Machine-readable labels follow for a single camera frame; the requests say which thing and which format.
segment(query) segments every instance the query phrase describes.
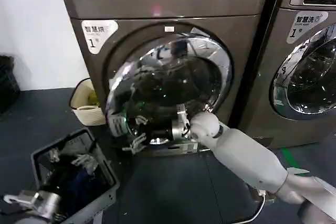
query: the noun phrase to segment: gray washing machine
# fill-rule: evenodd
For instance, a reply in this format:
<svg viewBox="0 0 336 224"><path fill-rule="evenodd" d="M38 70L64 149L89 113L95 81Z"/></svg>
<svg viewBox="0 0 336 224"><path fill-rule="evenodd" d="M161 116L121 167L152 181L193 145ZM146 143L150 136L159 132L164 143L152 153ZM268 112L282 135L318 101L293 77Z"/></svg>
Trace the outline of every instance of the gray washing machine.
<svg viewBox="0 0 336 224"><path fill-rule="evenodd" d="M265 0L64 1L117 139L149 134L140 127L150 123L157 135L148 145L190 153L197 143L179 127L192 115L228 121Z"/></svg>
<svg viewBox="0 0 336 224"><path fill-rule="evenodd" d="M262 20L231 124L269 147L332 137L336 0L266 0Z"/></svg>

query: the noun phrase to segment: gray plastic crate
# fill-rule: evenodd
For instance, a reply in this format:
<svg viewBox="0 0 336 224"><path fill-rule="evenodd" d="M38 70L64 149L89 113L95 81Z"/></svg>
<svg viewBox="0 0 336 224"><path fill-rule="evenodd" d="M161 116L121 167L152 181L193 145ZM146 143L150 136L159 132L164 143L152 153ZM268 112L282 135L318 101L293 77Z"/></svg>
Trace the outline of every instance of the gray plastic crate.
<svg viewBox="0 0 336 224"><path fill-rule="evenodd" d="M111 185L111 188L100 195L90 204L61 222L62 224L83 224L91 221L97 214L113 205L116 201L116 191L119 188L119 181L111 169L109 162L101 151L98 143L94 141L87 128L82 128L71 133L63 139L57 140L35 152L31 155L33 163L34 176L37 188L44 184L51 172L48 166L49 150L61 147L63 152L69 154L87 154L93 155L99 163L105 179Z"/></svg>

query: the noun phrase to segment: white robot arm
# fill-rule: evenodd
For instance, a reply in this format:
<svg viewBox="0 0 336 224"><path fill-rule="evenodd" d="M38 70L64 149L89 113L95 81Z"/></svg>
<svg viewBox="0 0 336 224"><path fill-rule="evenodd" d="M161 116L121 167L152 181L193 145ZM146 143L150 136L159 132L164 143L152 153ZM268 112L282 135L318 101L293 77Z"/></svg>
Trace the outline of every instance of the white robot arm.
<svg viewBox="0 0 336 224"><path fill-rule="evenodd" d="M336 223L336 188L317 177L289 174L276 155L243 132L230 129L211 113L191 119L191 137L248 185L301 204L303 223Z"/></svg>

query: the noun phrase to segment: white wall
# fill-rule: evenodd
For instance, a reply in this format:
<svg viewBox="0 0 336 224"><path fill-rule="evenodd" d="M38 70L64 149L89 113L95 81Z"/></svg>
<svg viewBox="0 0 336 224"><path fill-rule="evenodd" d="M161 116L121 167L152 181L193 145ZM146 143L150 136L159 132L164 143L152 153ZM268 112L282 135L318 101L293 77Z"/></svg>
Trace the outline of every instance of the white wall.
<svg viewBox="0 0 336 224"><path fill-rule="evenodd" d="M74 87L88 77L63 0L0 0L0 54L22 90Z"/></svg>

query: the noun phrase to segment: green tape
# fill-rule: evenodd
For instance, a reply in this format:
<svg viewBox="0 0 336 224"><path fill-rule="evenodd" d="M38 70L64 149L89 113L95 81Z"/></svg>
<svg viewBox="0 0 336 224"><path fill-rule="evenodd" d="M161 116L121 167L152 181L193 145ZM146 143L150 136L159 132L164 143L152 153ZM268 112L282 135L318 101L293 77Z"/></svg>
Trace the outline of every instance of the green tape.
<svg viewBox="0 0 336 224"><path fill-rule="evenodd" d="M296 162L293 155L291 154L291 152L287 148L281 148L281 152L284 155L284 157L287 160L290 167L301 169L299 164Z"/></svg>

